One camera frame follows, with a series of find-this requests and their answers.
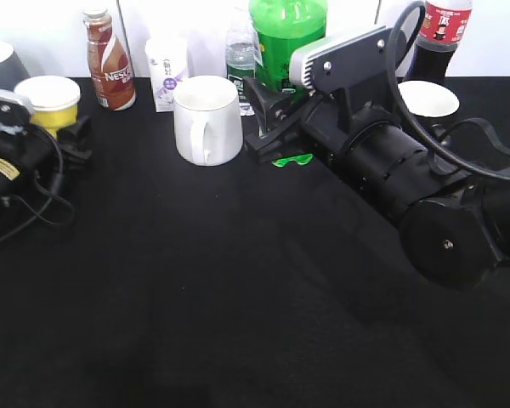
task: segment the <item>green soda bottle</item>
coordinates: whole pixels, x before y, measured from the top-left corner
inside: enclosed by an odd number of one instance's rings
[[[327,0],[251,0],[256,78],[275,91],[295,93],[292,54],[325,36]]]

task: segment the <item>black cable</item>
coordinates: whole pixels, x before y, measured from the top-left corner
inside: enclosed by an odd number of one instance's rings
[[[37,211],[34,209],[33,206],[31,206],[23,197],[21,197],[20,195],[16,195],[16,194],[13,194],[13,195],[10,195],[9,198],[12,198],[14,200],[17,200],[19,201],[21,204],[23,204],[26,209],[28,209],[32,214],[34,214],[34,217],[36,217],[37,219],[39,219],[40,221],[42,221],[44,224],[50,226],[50,227],[54,227],[54,228],[64,228],[66,226],[68,226],[67,223],[55,223],[54,221],[50,221],[49,219],[45,218],[42,213],[40,211]]]
[[[70,218],[68,218],[68,221],[66,221],[65,223],[62,223],[61,226],[66,227],[74,222],[74,219],[76,217],[76,208],[69,201],[67,201],[65,198],[60,197],[59,195],[51,193],[49,190],[44,189],[42,185],[38,183],[37,177],[34,178],[34,186],[36,187],[36,190],[38,190],[38,192],[40,192],[41,194],[48,198],[53,199],[54,201],[57,201],[59,204],[62,204],[63,206],[70,210],[71,213]]]
[[[414,2],[410,4],[405,11],[402,12],[397,23],[393,27],[391,34],[389,35],[388,46],[386,51],[386,67],[387,67],[387,77],[388,77],[388,85],[391,90],[391,93],[394,97],[394,100],[399,107],[402,115],[405,117],[406,121],[412,126],[412,128],[419,134],[419,137],[422,138],[423,142],[427,144],[427,147],[433,149],[439,156],[443,159],[447,160],[449,163],[454,164],[461,168],[462,170],[466,170],[472,174],[479,175],[481,177],[490,178],[490,179],[498,179],[501,181],[510,182],[510,176],[499,173],[493,170],[489,170],[480,166],[476,166],[471,162],[463,160],[458,155],[452,153],[443,147],[437,140],[435,140],[417,121],[417,119],[410,113],[408,107],[406,106],[405,101],[402,98],[402,95],[399,91],[399,82],[397,80],[396,72],[396,52],[400,39],[400,31],[402,29],[403,24],[408,19],[412,11],[415,9],[420,9],[419,19],[425,18],[425,3],[424,2]]]
[[[376,17],[374,18],[374,25],[376,25],[377,22],[380,20],[380,12],[382,11],[382,2],[383,2],[383,0],[379,0],[377,2]]]
[[[52,191],[53,193],[56,193],[59,190],[60,184],[62,183],[62,178],[64,177],[65,160],[62,155],[62,151],[60,150],[60,146],[57,143],[57,141],[55,140],[55,138],[53,137],[53,135],[51,133],[49,133],[45,127],[41,127],[41,126],[34,125],[34,124],[31,124],[31,126],[39,129],[48,138],[48,140],[53,145],[54,150],[57,154],[57,159],[59,161],[59,163],[58,163],[59,168],[58,168],[57,174],[55,174],[54,177],[52,178],[50,186],[49,186],[49,190]],[[49,206],[51,205],[52,202],[53,202],[53,197],[49,196],[48,199],[37,210],[37,213],[39,213],[40,215],[42,213],[45,213],[45,211],[47,211],[47,209],[49,208]],[[4,241],[10,239],[14,235],[19,234],[22,230],[24,230],[27,227],[29,227],[30,225],[32,225],[37,219],[38,219],[38,217],[36,215],[33,215],[32,217],[28,218],[26,221],[24,221],[17,227],[13,228],[8,233],[0,236],[0,244]]]
[[[422,29],[424,20],[425,20],[425,14],[423,12],[420,12],[419,19],[417,19],[417,23],[416,23],[416,28],[414,28],[414,31],[411,33],[410,39],[408,40],[408,43],[406,44],[405,54],[402,56],[401,59],[399,59],[399,62],[395,63],[395,70],[400,67],[400,65],[403,63],[405,58],[408,56],[408,53],[410,52],[411,48],[414,46],[414,43],[417,40],[417,33]]]
[[[464,121],[454,124],[439,137],[439,142],[442,143],[443,140],[448,138],[458,128],[462,128],[465,125],[472,125],[479,128],[495,150],[510,157],[510,148],[502,143],[493,125],[481,117],[471,117],[470,119],[465,119]]]

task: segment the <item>white wall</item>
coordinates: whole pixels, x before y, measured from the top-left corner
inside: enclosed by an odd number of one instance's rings
[[[224,40],[231,12],[238,0],[181,0],[170,9],[162,0],[121,0],[134,69],[146,77],[144,45],[150,31],[176,31],[189,38],[190,57],[196,75],[224,75]],[[328,0],[328,33],[349,26],[371,25],[377,0]]]
[[[110,9],[116,33],[115,0]],[[144,45],[148,26],[180,31],[190,42],[195,74],[224,74],[224,36],[234,0],[120,0],[138,75],[147,75]],[[409,0],[383,0],[381,22],[393,24]],[[377,0],[329,0],[330,34],[372,23]],[[88,76],[82,5],[60,0],[0,1],[0,39],[10,41],[32,75]],[[475,0],[451,76],[510,76],[510,0]]]
[[[111,12],[121,40],[115,0],[99,0]],[[0,40],[14,45],[33,76],[88,77],[87,34],[83,2],[64,0],[0,0]]]

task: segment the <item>green plastic piece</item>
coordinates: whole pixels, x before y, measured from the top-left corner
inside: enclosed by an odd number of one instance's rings
[[[287,164],[291,162],[296,162],[299,166],[306,166],[314,159],[314,155],[307,154],[307,155],[300,155],[300,156],[294,156],[294,157],[287,157],[286,159],[280,159],[276,161],[272,161],[272,164],[276,167],[285,167]]]

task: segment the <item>nescafe logo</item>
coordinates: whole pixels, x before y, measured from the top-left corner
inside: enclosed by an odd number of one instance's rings
[[[125,66],[122,70],[115,72],[105,72],[105,80],[106,81],[122,81],[123,83],[129,81],[133,74],[130,71],[130,66]]]

